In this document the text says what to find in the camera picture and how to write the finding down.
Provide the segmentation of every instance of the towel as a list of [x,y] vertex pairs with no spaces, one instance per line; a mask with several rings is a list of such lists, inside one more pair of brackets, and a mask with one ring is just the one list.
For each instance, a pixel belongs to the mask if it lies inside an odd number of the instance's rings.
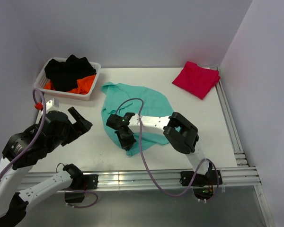
[[218,71],[204,69],[188,61],[172,83],[198,98],[204,99],[220,78]]
[[[117,135],[115,134],[115,130],[107,127],[106,122],[110,114],[115,114],[115,111],[117,110],[119,105],[125,100],[129,98],[143,99],[144,107],[142,109],[141,115],[144,116],[162,117],[171,115],[174,112],[167,98],[163,94],[147,87],[137,87],[126,84],[113,84],[111,82],[108,82],[102,86],[101,90],[106,94],[106,98],[101,111],[103,126],[107,135],[118,147],[121,147],[121,145]],[[121,107],[118,115],[124,116],[124,114],[127,112],[138,113],[140,106],[141,101],[139,100],[129,101]],[[135,133],[134,137],[138,141],[139,133]],[[164,145],[169,143],[169,141],[165,138],[163,133],[162,135],[146,132],[142,134],[143,150],[146,150],[157,143]],[[126,151],[126,154],[128,156],[132,156],[139,152],[139,145],[138,142],[136,142],[129,151]]]

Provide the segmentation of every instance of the wall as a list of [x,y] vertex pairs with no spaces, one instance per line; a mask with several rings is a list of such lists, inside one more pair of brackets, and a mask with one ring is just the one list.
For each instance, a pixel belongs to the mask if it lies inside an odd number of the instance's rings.
[[252,0],[10,0],[45,59],[219,66]]
[[221,64],[243,148],[284,226],[284,0],[253,0]]
[[44,65],[12,5],[0,0],[0,158],[10,136],[34,121],[32,86]]

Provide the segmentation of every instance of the table top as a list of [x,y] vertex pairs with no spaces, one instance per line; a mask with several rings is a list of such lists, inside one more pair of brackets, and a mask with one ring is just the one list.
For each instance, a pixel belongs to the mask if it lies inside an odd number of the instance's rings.
[[[74,106],[93,123],[93,127],[76,141],[59,146],[39,160],[31,172],[54,172],[60,162],[73,163],[82,171],[145,170],[140,154],[127,157],[104,131],[101,109],[106,95],[100,88],[109,81],[145,86],[164,94],[173,109],[199,129],[199,143],[205,156],[219,168],[237,167],[216,89],[213,88],[204,100],[200,100],[171,83],[180,71],[181,68],[101,69],[90,101],[55,97],[60,101],[60,110],[70,117],[71,122],[74,120],[67,109]],[[53,97],[45,95],[46,100]],[[187,156],[175,151],[170,144],[152,146],[144,151],[144,155],[152,170],[192,168]]]

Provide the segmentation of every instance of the laundry basket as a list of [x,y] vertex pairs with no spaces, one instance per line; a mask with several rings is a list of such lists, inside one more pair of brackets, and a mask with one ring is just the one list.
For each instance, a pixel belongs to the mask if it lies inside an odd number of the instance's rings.
[[[66,61],[66,58],[51,58],[51,59],[55,59],[56,61],[59,61],[59,62]],[[73,99],[88,101],[90,99],[90,94],[93,91],[95,84],[98,80],[101,65],[99,63],[96,63],[96,62],[91,62],[91,61],[89,62],[91,64],[91,66],[94,67],[94,69],[96,70],[97,73],[96,73],[96,77],[94,79],[94,82],[93,82],[89,92],[86,95],[81,95],[81,94],[74,94],[74,93],[44,89],[44,86],[50,81],[48,78],[46,78],[44,69],[51,59],[49,59],[47,61],[47,63],[44,65],[41,72],[39,73],[39,75],[38,75],[38,77],[37,77],[37,79],[34,83],[34,88],[38,88],[40,91],[43,91],[44,93],[52,95],[52,96],[59,96],[59,97],[73,98]]]

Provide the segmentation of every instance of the folded cloth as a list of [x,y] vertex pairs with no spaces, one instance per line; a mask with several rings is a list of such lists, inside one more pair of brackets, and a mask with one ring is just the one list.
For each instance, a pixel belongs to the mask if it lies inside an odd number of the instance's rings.
[[66,62],[51,59],[44,70],[55,90],[64,92],[78,88],[78,79],[96,74],[86,57],[79,59],[74,55],[68,57]]
[[204,69],[188,61],[172,83],[198,98],[204,99],[220,78],[218,71]]
[[[86,95],[89,92],[89,90],[90,90],[90,88],[91,88],[91,86],[92,86],[92,84],[93,84],[93,82],[95,80],[95,77],[96,77],[96,75],[92,75],[92,76],[85,77],[83,79],[78,79],[77,80],[78,87],[74,88],[74,89],[72,89],[70,91],[67,91],[67,92],[75,93],[75,94],[81,94],[81,95]],[[44,86],[44,89],[54,90],[55,91],[55,88],[53,86],[52,81],[48,82]]]
[[[171,115],[174,111],[169,104],[167,98],[158,91],[152,90],[147,87],[136,87],[126,84],[113,84],[108,82],[104,84],[101,90],[106,94],[106,98],[102,107],[101,116],[103,121],[104,130],[110,139],[118,146],[121,147],[115,130],[106,126],[106,122],[110,114],[115,114],[119,105],[129,98],[141,98],[144,101],[144,107],[141,115],[162,117]],[[141,107],[141,101],[133,100],[125,103],[118,113],[119,116],[124,116],[127,112],[138,113]],[[139,133],[134,134],[135,139],[139,140]],[[142,133],[142,149],[146,150],[156,143],[164,145],[169,143],[165,136]],[[139,144],[136,142],[133,147],[126,152],[128,156],[139,153]]]

